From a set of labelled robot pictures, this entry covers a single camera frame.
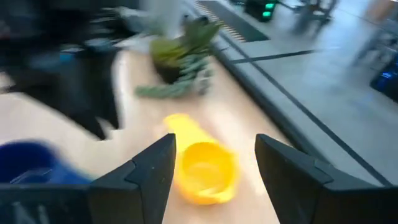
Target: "wooden table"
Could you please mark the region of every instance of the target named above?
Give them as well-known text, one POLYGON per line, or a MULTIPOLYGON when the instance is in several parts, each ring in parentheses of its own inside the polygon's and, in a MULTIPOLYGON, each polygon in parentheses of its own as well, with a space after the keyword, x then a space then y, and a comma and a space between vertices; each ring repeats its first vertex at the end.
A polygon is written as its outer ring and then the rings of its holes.
POLYGON ((22 94, 0 95, 0 143, 44 139, 78 170, 95 178, 120 166, 165 135, 167 129, 162 124, 165 116, 187 113, 212 136, 236 151, 241 183, 231 202, 205 207, 190 205, 172 187, 164 224, 279 223, 257 168, 254 140, 257 133, 282 142, 287 140, 219 63, 214 61, 211 66, 215 76, 205 96, 193 93, 176 100, 138 98, 133 94, 135 86, 159 83, 159 78, 147 55, 121 52, 114 70, 124 128, 111 131, 108 141, 96 141, 63 116, 22 94))

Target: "blue container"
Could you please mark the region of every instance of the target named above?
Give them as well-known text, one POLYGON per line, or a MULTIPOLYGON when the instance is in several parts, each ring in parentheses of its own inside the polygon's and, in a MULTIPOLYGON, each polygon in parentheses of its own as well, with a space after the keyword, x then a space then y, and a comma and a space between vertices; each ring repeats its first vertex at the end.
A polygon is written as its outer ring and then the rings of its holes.
POLYGON ((0 183, 89 184, 48 147, 37 141, 10 142, 0 146, 0 183))

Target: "yellow cup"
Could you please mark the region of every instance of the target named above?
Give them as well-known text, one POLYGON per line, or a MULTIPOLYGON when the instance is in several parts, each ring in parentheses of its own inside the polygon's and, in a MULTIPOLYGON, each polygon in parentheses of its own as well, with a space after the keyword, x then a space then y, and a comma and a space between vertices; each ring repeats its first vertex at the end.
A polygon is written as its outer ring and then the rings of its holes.
POLYGON ((186 114, 170 115, 165 123, 177 138, 174 181, 181 194, 199 205, 230 201, 239 179, 235 154, 186 114))

